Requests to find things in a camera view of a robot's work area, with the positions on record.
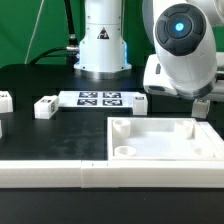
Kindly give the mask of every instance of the black cable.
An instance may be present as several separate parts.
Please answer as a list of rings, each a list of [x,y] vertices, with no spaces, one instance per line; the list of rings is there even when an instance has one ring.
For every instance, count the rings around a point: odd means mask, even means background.
[[[73,24],[70,0],[64,0],[64,3],[65,3],[65,11],[66,11],[67,22],[68,22],[69,44],[70,45],[78,45],[78,40],[75,35],[75,29],[74,29],[74,24]]]
[[[41,58],[47,57],[48,54],[51,54],[51,53],[54,53],[54,52],[57,52],[57,51],[66,51],[66,47],[58,47],[58,48],[53,48],[53,49],[50,49],[48,51],[45,51],[44,53],[42,53],[38,57],[34,58],[29,64],[31,64],[31,65],[36,64]]]
[[[45,55],[45,56],[42,56],[41,58],[60,58],[60,57],[66,57],[66,56],[67,54],[55,54],[55,55]]]

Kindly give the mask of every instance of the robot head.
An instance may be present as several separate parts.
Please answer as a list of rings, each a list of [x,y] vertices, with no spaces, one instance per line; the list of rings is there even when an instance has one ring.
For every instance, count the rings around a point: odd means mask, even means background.
[[[213,89],[215,39],[199,8],[188,3],[167,8],[154,26],[154,42],[161,66],[182,98],[200,98]]]

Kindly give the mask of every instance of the circular hole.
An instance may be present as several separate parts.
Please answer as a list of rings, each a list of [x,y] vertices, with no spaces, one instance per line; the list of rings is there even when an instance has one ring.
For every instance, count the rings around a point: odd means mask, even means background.
[[[136,149],[130,146],[119,146],[114,150],[115,156],[135,156]]]
[[[119,125],[119,126],[126,126],[126,125],[130,125],[131,122],[129,120],[114,120],[114,124],[115,125]]]
[[[203,150],[200,147],[195,147],[194,151],[195,151],[196,154],[198,154],[199,156],[202,156],[202,157],[206,157],[206,158],[213,158],[214,157],[213,152],[210,151],[210,150]]]

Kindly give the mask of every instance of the wire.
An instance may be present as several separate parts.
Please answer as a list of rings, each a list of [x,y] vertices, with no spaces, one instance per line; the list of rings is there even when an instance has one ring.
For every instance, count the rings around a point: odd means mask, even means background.
[[[66,17],[67,17],[67,23],[68,23],[69,44],[70,45],[78,45],[78,40],[77,40],[77,37],[75,34],[75,28],[74,28],[74,24],[73,24],[70,0],[64,0],[64,3],[65,3],[65,12],[66,12]]]
[[[30,43],[29,43],[29,47],[28,47],[28,50],[27,50],[27,54],[26,54],[24,64],[27,64],[27,61],[28,61],[28,58],[29,58],[30,50],[31,50],[31,47],[32,47],[32,44],[33,44],[34,37],[36,35],[36,31],[37,31],[37,27],[38,27],[38,24],[39,24],[39,21],[40,21],[40,16],[41,16],[41,13],[42,13],[42,10],[43,10],[44,2],[45,2],[45,0],[42,0],[41,4],[40,4],[40,9],[39,9],[39,12],[38,12],[38,15],[37,15],[37,19],[36,19],[36,23],[35,23],[35,26],[34,26],[33,34],[32,34],[31,39],[30,39]]]
[[[48,51],[45,51],[44,53],[42,53],[41,55],[39,55],[38,57],[34,58],[29,64],[36,64],[41,58],[44,58],[44,57],[56,57],[57,55],[48,55],[50,53],[53,53],[53,52],[57,52],[57,51],[66,51],[66,47],[58,47],[58,48],[53,48],[53,49],[50,49]]]
[[[67,54],[56,54],[56,55],[45,55],[42,56],[42,58],[60,58],[60,57],[66,57]]]

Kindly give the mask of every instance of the warning label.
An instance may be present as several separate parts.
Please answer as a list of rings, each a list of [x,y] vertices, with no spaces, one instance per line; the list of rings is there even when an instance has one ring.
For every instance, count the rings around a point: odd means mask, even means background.
[[[108,40],[110,39],[105,28],[102,29],[97,39]]]

